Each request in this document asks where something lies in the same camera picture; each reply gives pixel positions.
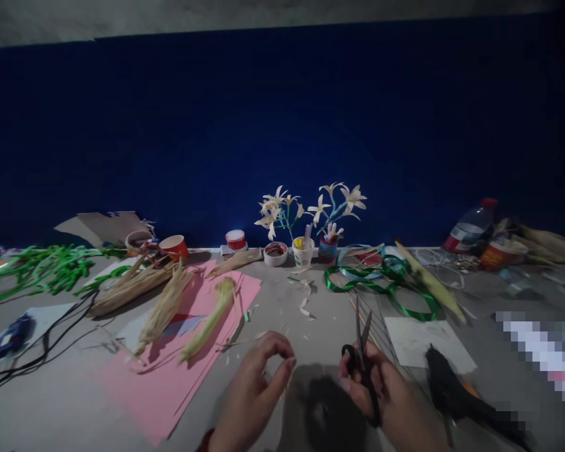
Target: pink cardboard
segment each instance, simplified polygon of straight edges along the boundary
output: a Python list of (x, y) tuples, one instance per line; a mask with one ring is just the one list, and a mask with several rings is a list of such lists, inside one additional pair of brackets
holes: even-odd
[[(244, 312), (249, 308), (260, 290), (261, 281), (237, 271), (209, 281), (204, 280), (202, 276), (207, 275), (214, 267), (215, 261), (197, 266), (204, 273), (201, 276), (196, 275), (186, 287), (179, 314), (208, 315), (217, 301), (214, 287), (226, 276), (232, 277), (237, 283), (237, 300), (241, 310)], [(215, 343), (225, 343), (234, 332), (239, 322), (235, 312), (231, 303), (209, 341), (201, 352), (191, 359), (190, 366), (188, 362), (178, 366), (180, 352), (202, 326), (182, 336), (161, 337), (148, 347), (142, 354), (143, 360), (149, 362), (147, 370), (134, 361), (126, 364), (127, 353), (120, 351), (99, 371), (106, 393), (129, 413), (153, 446), (166, 439), (178, 424), (195, 392), (220, 355), (220, 348)]]

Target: right hand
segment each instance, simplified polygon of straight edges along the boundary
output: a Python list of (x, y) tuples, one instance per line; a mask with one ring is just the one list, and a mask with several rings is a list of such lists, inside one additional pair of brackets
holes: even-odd
[[(353, 347), (357, 349), (358, 345), (354, 343)], [(372, 364), (370, 379), (377, 393), (380, 425), (396, 450), (441, 450), (439, 440), (424, 420), (421, 407), (396, 366), (372, 342), (367, 342), (365, 354), (365, 358)], [(360, 384), (358, 370), (349, 375), (349, 361), (350, 355), (346, 352), (339, 363), (339, 378), (343, 389), (365, 416), (372, 417), (374, 410), (369, 390)]]

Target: red lid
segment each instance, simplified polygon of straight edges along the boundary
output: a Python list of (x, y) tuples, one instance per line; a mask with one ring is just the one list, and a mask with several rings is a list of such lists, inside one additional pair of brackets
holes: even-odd
[(496, 207), (496, 204), (498, 204), (498, 200), (495, 200), (494, 198), (484, 198), (479, 205), (483, 208), (493, 209)]

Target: left hand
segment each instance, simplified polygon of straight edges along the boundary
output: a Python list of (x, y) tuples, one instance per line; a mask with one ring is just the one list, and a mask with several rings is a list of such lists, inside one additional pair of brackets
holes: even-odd
[[(268, 384), (264, 369), (268, 358), (274, 355), (282, 356), (284, 362)], [(230, 386), (228, 401), (209, 441), (210, 452), (244, 452), (255, 443), (266, 428), (296, 362), (289, 340), (273, 331), (249, 350)]]

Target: orange paper cup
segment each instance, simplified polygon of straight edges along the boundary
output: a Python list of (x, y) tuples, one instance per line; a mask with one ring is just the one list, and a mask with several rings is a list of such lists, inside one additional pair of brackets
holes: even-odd
[(514, 242), (510, 249), (496, 242), (491, 242), (480, 259), (483, 268), (487, 271), (502, 270), (504, 267), (516, 264), (527, 251), (527, 247), (518, 242)]
[(180, 256), (184, 259), (190, 257), (188, 248), (186, 248), (186, 242), (184, 241), (184, 235), (172, 235), (168, 237), (159, 244), (159, 248), (169, 254), (175, 262), (180, 260)]

